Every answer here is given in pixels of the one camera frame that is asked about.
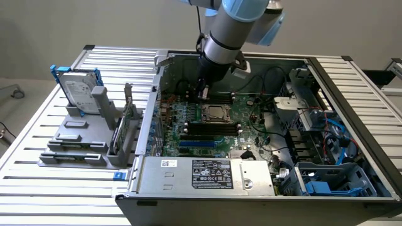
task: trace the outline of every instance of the sticker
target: sticker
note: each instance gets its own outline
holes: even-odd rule
[[[176,167],[177,166],[177,160],[169,159],[169,160],[161,160],[160,167]]]
[[[84,82],[66,81],[66,91],[76,107],[85,113],[99,114],[96,101],[92,97],[92,89]]]
[[[192,160],[191,170],[195,189],[232,189],[229,160]]]

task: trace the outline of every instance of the blue pcie slot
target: blue pcie slot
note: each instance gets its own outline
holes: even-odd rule
[[[191,141],[181,141],[179,146],[185,147],[215,147],[215,142],[191,142]]]

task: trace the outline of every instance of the metal frame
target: metal frame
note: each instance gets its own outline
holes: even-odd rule
[[[133,83],[135,103],[144,111],[152,80],[157,73],[153,70],[155,53],[155,50],[148,49],[96,46],[93,50],[81,52],[72,68],[97,67],[101,70],[108,97],[115,101],[116,106],[124,102],[124,83]],[[370,93],[368,86],[342,85],[340,78],[360,79],[359,76],[364,77],[364,75],[359,75],[338,56],[255,54],[279,59],[315,57],[346,101],[356,100],[356,98],[364,101],[362,98],[371,100],[376,97]],[[124,192],[128,186],[127,181],[112,181],[115,170],[38,168],[36,166],[38,154],[66,115],[65,103],[64,94],[57,86],[0,159],[0,225],[56,225],[64,222],[70,225],[129,225],[111,198],[111,195]],[[350,103],[360,119],[372,116],[374,113],[390,117],[394,115],[387,108],[375,108],[379,110],[370,111],[367,115],[367,111],[363,110],[368,106],[359,107],[356,102]],[[371,124],[366,127],[374,135],[382,133],[382,130]],[[384,151],[391,157],[402,156],[402,152],[391,152],[386,149]],[[396,161],[398,158],[391,158],[392,160],[399,168],[402,161]],[[140,166],[141,158],[133,161],[131,157],[131,161],[135,170]]]

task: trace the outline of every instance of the floor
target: floor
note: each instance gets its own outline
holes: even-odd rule
[[[8,86],[17,83],[25,92],[22,99],[13,99],[6,97],[0,100],[0,122],[2,122],[12,133],[17,135],[22,130],[26,122],[40,107],[44,99],[50,93],[54,87],[54,81],[52,80],[29,80],[29,79],[4,79],[0,78],[0,86]],[[395,79],[390,88],[402,87],[402,81]],[[390,97],[394,104],[402,109],[402,97]],[[0,144],[0,157],[6,151],[6,147]],[[400,221],[367,221],[359,226],[400,226]]]

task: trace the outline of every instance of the motherboard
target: motherboard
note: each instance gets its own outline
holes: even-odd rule
[[[191,103],[181,96],[164,96],[163,156],[239,158],[245,151],[259,153],[267,139],[252,128],[264,131],[263,110],[255,109],[260,99],[248,95],[228,98],[229,101]]]

